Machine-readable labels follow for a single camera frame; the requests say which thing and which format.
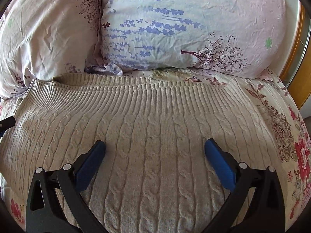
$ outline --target floral bedsheet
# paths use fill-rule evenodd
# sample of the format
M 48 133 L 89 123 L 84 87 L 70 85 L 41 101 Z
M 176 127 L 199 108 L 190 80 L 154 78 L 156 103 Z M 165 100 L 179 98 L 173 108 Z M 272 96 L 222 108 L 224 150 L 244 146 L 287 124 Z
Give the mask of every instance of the floral bedsheet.
M 10 98 L 0 103 L 0 120 L 3 120 L 14 114 L 15 109 L 21 102 L 21 98 Z M 0 196 L 4 201 L 7 210 L 12 215 L 16 223 L 24 230 L 26 218 L 26 204 L 23 199 L 19 198 L 17 194 L 10 188 L 2 174 L 0 173 Z
M 287 173 L 286 229 L 301 214 L 311 197 L 311 140 L 299 110 L 281 80 L 269 69 L 262 73 L 261 79 L 244 79 L 219 72 L 185 68 L 157 69 L 151 71 L 132 71 L 125 76 L 149 77 L 150 80 L 175 80 L 192 83 L 205 83 L 223 87 L 231 80 L 245 92 L 274 134 L 282 166 Z M 0 120 L 13 114 L 20 98 L 0 103 Z M 16 221 L 24 226 L 24 204 L 13 192 L 3 192 L 4 180 L 0 176 L 2 198 Z

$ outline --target red flower print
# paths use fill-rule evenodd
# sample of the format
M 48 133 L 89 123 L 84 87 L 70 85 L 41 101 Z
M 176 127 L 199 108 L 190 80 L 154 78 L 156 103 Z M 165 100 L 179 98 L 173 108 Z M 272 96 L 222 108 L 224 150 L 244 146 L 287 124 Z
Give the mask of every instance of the red flower print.
M 293 219 L 295 208 L 298 206 L 299 200 L 296 200 L 295 205 L 291 208 L 290 218 Z
M 301 208 L 304 209 L 311 197 L 311 183 L 308 183 L 304 189 L 304 195 L 302 197 Z
M 296 121 L 297 117 L 295 112 L 292 110 L 292 108 L 290 106 L 288 106 L 288 108 L 290 109 L 290 115 L 293 118 L 294 121 Z
M 293 175 L 292 175 L 291 171 L 288 172 L 287 179 L 289 182 L 293 182 Z
M 14 200 L 11 199 L 11 210 L 13 215 L 17 218 L 17 220 L 21 223 L 25 223 L 24 217 L 21 216 L 21 211 L 17 203 L 14 203 Z
M 309 147 L 309 150 L 310 150 L 311 149 L 311 140 L 310 140 L 310 136 L 309 136 L 307 127 L 306 127 L 303 120 L 300 122 L 300 124 L 301 124 L 302 133 L 304 134 L 304 138 L 306 139 L 307 146 Z
M 295 149 L 298 156 L 298 166 L 300 170 L 300 178 L 302 182 L 305 182 L 309 178 L 310 165 L 308 161 L 308 156 L 310 151 L 306 146 L 305 141 L 299 138 L 298 143 L 295 142 Z

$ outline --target metal pin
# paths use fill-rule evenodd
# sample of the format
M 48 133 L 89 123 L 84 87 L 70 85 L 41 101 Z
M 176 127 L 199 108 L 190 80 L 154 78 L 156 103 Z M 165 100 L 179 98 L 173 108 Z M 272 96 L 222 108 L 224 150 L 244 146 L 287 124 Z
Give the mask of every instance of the metal pin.
M 274 168 L 273 166 L 269 166 L 269 167 L 268 167 L 268 170 L 269 170 L 270 172 L 275 172 L 275 168 Z
M 66 164 L 66 165 L 63 166 L 63 169 L 65 171 L 69 170 L 70 168 L 71 168 L 71 164 Z
M 247 168 L 247 164 L 244 162 L 239 163 L 239 167 L 242 169 L 246 169 Z
M 41 167 L 36 169 L 36 173 L 41 173 L 41 172 L 42 172 L 42 168 Z

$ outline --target beige sweater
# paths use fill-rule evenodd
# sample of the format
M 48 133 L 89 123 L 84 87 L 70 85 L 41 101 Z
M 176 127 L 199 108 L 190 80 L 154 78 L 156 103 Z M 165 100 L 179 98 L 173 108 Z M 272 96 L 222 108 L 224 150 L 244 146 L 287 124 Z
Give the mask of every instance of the beige sweater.
M 204 156 L 211 137 L 238 162 L 273 165 L 287 194 L 273 138 L 235 79 L 215 87 L 67 74 L 33 81 L 15 117 L 0 172 L 24 200 L 37 167 L 59 169 L 96 140 L 106 143 L 83 197 L 109 232 L 201 232 L 228 195 Z

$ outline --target pillow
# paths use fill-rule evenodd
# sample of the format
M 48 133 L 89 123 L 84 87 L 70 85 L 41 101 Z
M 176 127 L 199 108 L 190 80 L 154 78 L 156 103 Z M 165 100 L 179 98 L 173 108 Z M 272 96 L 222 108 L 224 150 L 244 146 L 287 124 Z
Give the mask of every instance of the pillow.
M 198 67 L 256 78 L 285 31 L 285 0 L 103 0 L 106 70 Z
M 100 60 L 99 0 L 12 0 L 0 20 L 0 97 Z

